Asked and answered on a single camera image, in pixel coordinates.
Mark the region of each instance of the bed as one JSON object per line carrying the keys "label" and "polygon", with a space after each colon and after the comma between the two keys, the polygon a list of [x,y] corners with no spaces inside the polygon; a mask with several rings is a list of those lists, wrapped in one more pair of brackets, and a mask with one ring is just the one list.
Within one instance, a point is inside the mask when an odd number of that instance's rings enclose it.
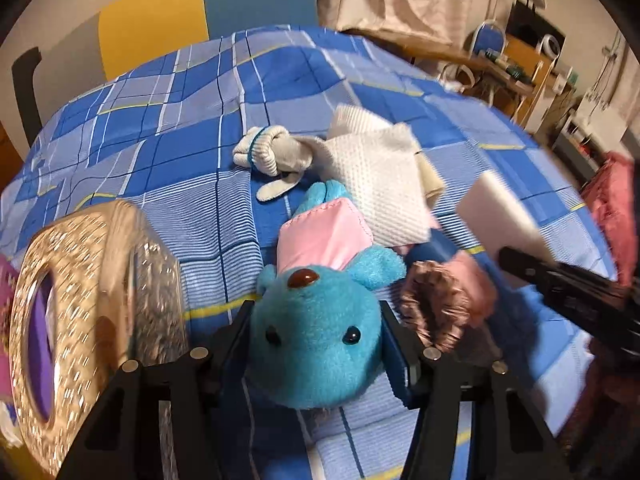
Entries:
{"label": "bed", "polygon": [[[588,336],[532,288],[508,289],[454,209],[480,173],[495,170],[556,259],[615,278],[604,238],[575,189],[519,127],[363,38],[317,27],[255,28],[159,57],[73,99],[46,123],[2,193],[0,251],[19,267],[47,223],[126,198],[179,259],[190,340],[206,344],[244,300],[255,299],[279,227],[312,182],[259,203],[266,177],[235,166],[233,147],[252,126],[322,135],[341,103],[411,125],[447,183],[433,212],[494,278],[500,300],[492,335],[557,433],[584,384]],[[396,293],[379,295],[393,302]],[[384,375],[361,398],[327,412],[270,405],[244,381],[224,402],[225,469],[239,479],[399,477],[417,417]],[[465,477],[470,413],[461,407],[455,479]]]}

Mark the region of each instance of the stuffed animal's leg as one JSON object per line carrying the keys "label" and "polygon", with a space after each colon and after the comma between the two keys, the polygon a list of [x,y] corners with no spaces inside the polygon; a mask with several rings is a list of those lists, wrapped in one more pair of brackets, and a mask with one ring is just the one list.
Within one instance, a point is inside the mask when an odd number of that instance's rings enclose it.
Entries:
{"label": "stuffed animal's leg", "polygon": [[316,182],[305,193],[305,198],[296,209],[293,216],[299,215],[305,211],[315,208],[317,205],[325,202],[331,202],[336,198],[347,197],[351,199],[350,193],[343,184],[337,180],[327,180],[326,182]]}

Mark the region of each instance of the white foam block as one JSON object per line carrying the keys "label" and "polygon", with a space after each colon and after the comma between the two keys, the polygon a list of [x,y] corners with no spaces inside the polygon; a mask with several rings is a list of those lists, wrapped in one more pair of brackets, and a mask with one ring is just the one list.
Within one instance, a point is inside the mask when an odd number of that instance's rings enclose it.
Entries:
{"label": "white foam block", "polygon": [[[548,263],[554,258],[529,212],[493,171],[485,171],[462,197],[456,212],[497,262],[498,251],[513,247]],[[505,272],[511,286],[526,284]]]}

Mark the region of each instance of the blue stuffed animal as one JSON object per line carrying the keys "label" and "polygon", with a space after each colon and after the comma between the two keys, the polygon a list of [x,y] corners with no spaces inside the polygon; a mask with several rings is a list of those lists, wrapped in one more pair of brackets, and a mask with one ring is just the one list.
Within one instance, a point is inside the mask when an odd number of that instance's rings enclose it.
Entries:
{"label": "blue stuffed animal", "polygon": [[[262,299],[250,320],[248,377],[273,402],[337,406],[380,373],[382,320],[372,291],[403,278],[406,267],[369,237],[336,181],[313,184],[282,227],[278,269],[260,273]],[[359,249],[353,257],[350,246]]]}

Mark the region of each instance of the silver bolt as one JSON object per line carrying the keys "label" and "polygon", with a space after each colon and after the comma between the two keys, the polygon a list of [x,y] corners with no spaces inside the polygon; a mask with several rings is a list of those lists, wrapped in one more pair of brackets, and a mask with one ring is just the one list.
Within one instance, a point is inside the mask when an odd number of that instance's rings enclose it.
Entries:
{"label": "silver bolt", "polygon": [[126,372],[127,374],[131,372],[135,372],[137,369],[138,369],[138,361],[136,361],[135,359],[129,359],[128,361],[124,361],[124,364],[122,365],[122,371]]}
{"label": "silver bolt", "polygon": [[192,349],[189,352],[189,355],[193,359],[204,359],[207,355],[209,355],[209,350],[204,348],[204,346],[196,346],[196,348]]}
{"label": "silver bolt", "polygon": [[442,352],[438,350],[435,346],[429,346],[424,349],[424,351],[422,352],[422,355],[424,355],[427,359],[431,361],[437,361],[442,357]]}
{"label": "silver bolt", "polygon": [[504,361],[494,361],[494,364],[491,365],[491,368],[495,373],[504,375],[509,370],[509,367],[504,363]]}

